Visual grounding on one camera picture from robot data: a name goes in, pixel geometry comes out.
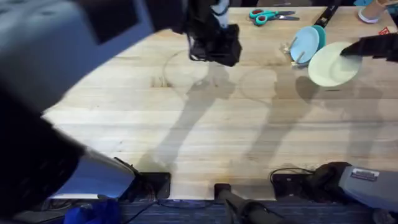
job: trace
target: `light blue plate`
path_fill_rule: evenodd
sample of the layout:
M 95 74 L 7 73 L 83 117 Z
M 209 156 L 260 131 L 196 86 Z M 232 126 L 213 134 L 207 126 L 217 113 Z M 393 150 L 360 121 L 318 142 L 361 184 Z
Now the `light blue plate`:
M 326 32 L 325 32 L 325 29 L 322 26 L 320 26 L 320 25 L 313 25 L 312 27 L 314 27 L 318 31 L 318 35 L 319 35 L 318 50 L 320 50 L 326 44 Z
M 297 63 L 308 62 L 318 50 L 318 31 L 314 27 L 304 27 L 294 37 L 296 41 L 290 49 L 290 56 Z M 304 52 L 303 57 L 301 57 L 300 61 L 297 61 L 302 52 Z

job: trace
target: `black mount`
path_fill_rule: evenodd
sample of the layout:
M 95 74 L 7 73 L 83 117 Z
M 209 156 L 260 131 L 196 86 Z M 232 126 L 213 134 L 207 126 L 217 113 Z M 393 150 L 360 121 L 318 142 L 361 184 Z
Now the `black mount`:
M 310 174 L 274 174 L 272 175 L 272 186 L 275 199 L 283 201 L 302 201 L 308 198 L 303 191 L 303 183 Z
M 135 199 L 167 199 L 170 196 L 171 174 L 169 172 L 138 172 L 132 165 L 117 157 L 115 159 L 131 169 L 135 175 L 134 180 L 119 200 L 133 202 Z
M 232 212 L 241 224 L 296 224 L 273 213 L 260 202 L 245 200 L 231 193 L 229 184 L 215 184 L 215 202 L 226 205 L 228 223 L 233 223 Z

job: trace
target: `wooden table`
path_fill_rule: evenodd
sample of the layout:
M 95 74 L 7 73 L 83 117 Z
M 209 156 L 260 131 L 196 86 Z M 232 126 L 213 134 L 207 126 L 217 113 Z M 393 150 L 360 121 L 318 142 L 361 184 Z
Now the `wooden table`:
M 263 27 L 248 21 L 249 10 L 230 9 L 241 29 L 237 66 L 191 62 L 185 36 L 165 30 L 87 75 L 45 117 L 141 171 L 169 170 L 170 198 L 211 199 L 214 183 L 227 182 L 244 197 L 270 199 L 269 172 L 281 167 L 348 161 L 398 170 L 398 65 L 366 58 L 349 83 L 317 87 L 280 46 L 324 7 L 285 7 L 300 21 Z M 357 11 L 337 10 L 328 43 L 395 27 L 388 14 L 363 24 Z

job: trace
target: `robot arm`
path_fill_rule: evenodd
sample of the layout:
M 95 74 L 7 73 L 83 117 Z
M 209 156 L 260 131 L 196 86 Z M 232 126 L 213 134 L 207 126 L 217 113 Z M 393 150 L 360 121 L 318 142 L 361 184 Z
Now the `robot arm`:
M 241 47 L 238 27 L 227 25 L 228 3 L 7 1 L 2 5 L 7 10 L 0 15 L 0 83 L 31 110 L 41 112 L 96 67 L 171 27 L 189 35 L 192 58 L 233 66 Z
M 320 166 L 303 182 L 305 198 L 316 202 L 359 202 L 398 212 L 397 172 L 355 167 L 347 162 Z
M 148 35 L 179 23 L 181 26 L 176 31 L 188 34 L 193 42 L 192 59 L 233 66 L 241 47 L 238 27 L 226 24 L 228 8 L 223 7 L 228 6 L 226 2 L 228 0 L 2 2 L 0 136 L 4 150 L 0 170 L 6 181 L 0 184 L 0 190 L 6 193 L 0 203 L 0 217 L 10 217 L 42 202 L 72 182 L 80 171 L 87 177 L 86 172 L 92 171 L 93 165 L 109 164 L 103 166 L 109 176 L 113 172 L 122 176 L 118 180 L 124 185 L 108 179 L 103 189 L 118 195 L 121 189 L 126 190 L 135 179 L 127 166 L 118 169 L 120 162 L 87 153 L 85 146 L 53 130 L 50 123 L 40 118 L 41 112 L 108 59 Z M 94 185 L 101 187 L 100 183 L 103 182 L 94 181 Z

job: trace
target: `black cable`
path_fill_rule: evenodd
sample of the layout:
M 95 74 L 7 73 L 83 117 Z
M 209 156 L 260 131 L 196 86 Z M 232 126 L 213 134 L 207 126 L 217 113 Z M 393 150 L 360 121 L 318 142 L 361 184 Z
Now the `black cable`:
M 210 203 L 207 204 L 207 205 L 199 206 L 199 207 L 179 207 L 179 206 L 165 205 L 165 204 L 161 203 L 160 201 L 158 202 L 158 205 L 160 205 L 160 206 L 162 206 L 162 207 L 174 208 L 174 209 L 185 209 L 185 210 L 206 209 L 206 208 L 210 208 L 210 207 L 213 206 L 214 204 L 215 204 L 214 202 L 210 202 Z
M 315 171 L 308 170 L 308 169 L 303 169 L 303 168 L 299 168 L 299 167 L 290 167 L 290 168 L 276 169 L 276 170 L 272 171 L 272 172 L 269 174 L 269 181 L 271 182 L 272 186 L 274 186 L 274 181 L 272 180 L 272 176 L 273 176 L 276 172 L 282 171 L 282 170 L 302 170 L 302 171 L 308 172 L 309 174 L 314 174 L 314 173 L 315 173 Z
M 158 201 L 152 202 L 152 203 L 148 204 L 148 205 L 145 206 L 141 211 L 137 212 L 137 214 L 135 214 L 133 217 L 131 217 L 129 220 L 123 222 L 123 224 L 128 224 L 128 223 L 130 223 L 131 221 L 133 221 L 134 219 L 136 219 L 142 212 L 148 210 L 148 208 L 151 208 L 153 205 L 155 205 L 155 204 L 157 204 L 157 203 L 158 203 Z

